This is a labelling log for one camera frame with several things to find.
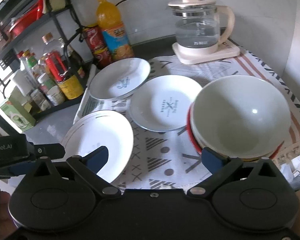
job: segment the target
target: spice rack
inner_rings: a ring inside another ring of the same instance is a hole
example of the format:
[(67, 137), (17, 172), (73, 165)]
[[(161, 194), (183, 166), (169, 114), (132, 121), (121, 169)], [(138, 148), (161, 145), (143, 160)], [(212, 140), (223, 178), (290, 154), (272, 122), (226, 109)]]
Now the spice rack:
[[(8, 41), (9, 38), (5, 34), (3, 29), (9, 24), (12, 17), (15, 17), (15, 16), (25, 12), (27, 10), (27, 8), (29, 7), (29, 5), (31, 4), (31, 2), (33, 2), (33, 1), (34, 0), (3, 0), (0, 3), (0, 23), (1, 23), (0, 32), (5, 40)], [(66, 7), (59, 11), (55, 11), (55, 12), (52, 12), (49, 0), (46, 0), (46, 6), (48, 9), (48, 13), (42, 15), (38, 20), (33, 22), (31, 25), (29, 25), (21, 34), (19, 34), (17, 37), (15, 37), (13, 40), (11, 40), (4, 47), (4, 49), (0, 52), (0, 66), (2, 67), (3, 70), (7, 66), (10, 66), (10, 68), (12, 69), (13, 72), (15, 72), (16, 70), (18, 70), (20, 68), (20, 62), (19, 62), (13, 48), (18, 44), (18, 42), (23, 40), (29, 33), (31, 33), (33, 30), (35, 30), (37, 27), (39, 27), (43, 23), (47, 22), (48, 20), (52, 20), (54, 22), (56, 29), (58, 30), (58, 32), (60, 34), (60, 37), (63, 39), (63, 41), (65, 43), (64, 55), (66, 57), (68, 64), (69, 65), (71, 64), (70, 60), (67, 56), (66, 50), (67, 50), (68, 45), (71, 43), (71, 41), (73, 41), (78, 35), (80, 35), (82, 33), (82, 29), (81, 28), (77, 29), (75, 31), (74, 35), (71, 38), (67, 39), (66, 35), (64, 34), (64, 32), (61, 28), (60, 22), (57, 19), (58, 14), (61, 14), (62, 12), (69, 10), (70, 14), (74, 18), (74, 21), (77, 23), (80, 23), (80, 21), (77, 17), (77, 14), (73, 8), (73, 5), (71, 3), (71, 0), (66, 0)], [(86, 87), (86, 79), (80, 78), (77, 71), (73, 71), (73, 74), (77, 76), (82, 87), (85, 88)], [(7, 85), (9, 84), (9, 82), (10, 82), (10, 79), (8, 79), (7, 77), (4, 78), (3, 80), (0, 78), (0, 85), (3, 86), (3, 97), (4, 98), (6, 98), (4, 91), (5, 91), (5, 88), (7, 87)], [(67, 100), (58, 106), (54, 106), (54, 107), (49, 108), (45, 111), (42, 111), (38, 114), (35, 114), (34, 118), (38, 119), (44, 115), (50, 114), (52, 112), (58, 111), (60, 109), (66, 108), (71, 105), (75, 105), (81, 101), (81, 98), (82, 98), (82, 96), (75, 98), (75, 99)]]

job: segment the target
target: finger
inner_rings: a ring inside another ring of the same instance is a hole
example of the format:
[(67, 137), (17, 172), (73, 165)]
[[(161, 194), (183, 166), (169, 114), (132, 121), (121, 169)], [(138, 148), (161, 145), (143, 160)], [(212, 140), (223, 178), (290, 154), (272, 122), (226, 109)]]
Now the finger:
[(8, 204), (0, 204), (0, 220), (11, 219)]
[(0, 204), (7, 204), (10, 200), (10, 194), (5, 191), (0, 192)]
[(12, 219), (0, 221), (0, 240), (5, 239), (17, 229)]

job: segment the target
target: red bowl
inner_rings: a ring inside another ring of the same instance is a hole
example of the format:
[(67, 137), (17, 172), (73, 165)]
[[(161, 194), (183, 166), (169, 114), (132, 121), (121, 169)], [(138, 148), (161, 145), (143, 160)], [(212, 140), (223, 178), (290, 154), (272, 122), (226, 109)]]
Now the red bowl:
[(187, 129), (187, 133), (189, 135), (190, 141), (192, 143), (192, 145), (194, 146), (194, 148), (196, 149), (196, 151), (201, 154), (202, 152), (202, 148), (201, 146), (198, 144), (197, 140), (195, 139), (193, 132), (191, 130), (191, 125), (190, 125), (190, 110), (191, 110), (191, 106), (189, 108), (188, 114), (187, 114), (187, 125), (186, 125), (186, 129)]
[[(186, 130), (187, 133), (189, 135), (190, 141), (192, 143), (192, 145), (194, 146), (194, 148), (196, 149), (196, 151), (201, 155), (202, 152), (202, 148), (201, 146), (198, 144), (197, 140), (195, 139), (193, 132), (191, 130), (191, 124), (190, 124), (190, 112), (191, 112), (191, 106), (189, 108), (188, 114), (187, 114), (187, 124), (186, 124)], [(277, 147), (277, 149), (274, 151), (274, 153), (269, 157), (270, 159), (273, 159), (277, 153), (279, 152), (281, 146), (283, 145), (284, 141)], [(246, 161), (254, 161), (257, 159), (246, 159)]]

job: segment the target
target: dish drying mat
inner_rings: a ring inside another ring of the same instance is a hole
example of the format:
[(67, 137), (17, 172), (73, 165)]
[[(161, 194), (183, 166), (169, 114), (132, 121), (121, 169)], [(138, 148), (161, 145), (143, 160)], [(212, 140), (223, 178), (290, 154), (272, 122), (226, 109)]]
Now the dish drying mat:
[[(184, 65), (176, 56), (156, 57), (149, 60), (149, 63), (151, 71), (147, 80), (174, 74), (190, 77), (205, 86), (224, 76), (250, 75), (270, 82), (285, 96), (291, 112), (289, 136), (273, 161), (280, 167), (300, 155), (300, 102), (282, 79), (250, 51), (241, 48), (241, 54), (237, 57), (196, 65)], [(123, 114), (131, 123), (133, 151), (122, 175), (112, 183), (114, 186), (121, 191), (126, 188), (187, 190), (211, 175), (201, 163), (201, 157), (192, 146), (186, 128), (171, 132), (151, 132), (139, 127), (127, 112), (130, 98), (100, 101), (91, 98), (86, 90), (74, 119), (75, 123), (93, 111), (108, 109)]]

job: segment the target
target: gray countertop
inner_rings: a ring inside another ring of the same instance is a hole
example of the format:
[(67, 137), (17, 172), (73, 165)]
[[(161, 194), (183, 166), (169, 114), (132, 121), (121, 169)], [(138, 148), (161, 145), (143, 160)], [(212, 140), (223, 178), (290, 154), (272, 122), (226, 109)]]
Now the gray countertop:
[[(171, 45), (176, 42), (174, 36), (155, 39), (133, 46), (136, 57), (150, 60), (159, 56), (174, 55)], [(69, 106), (38, 120), (37, 124), (24, 132), (29, 142), (34, 144), (59, 143), (71, 128), (79, 104)]]

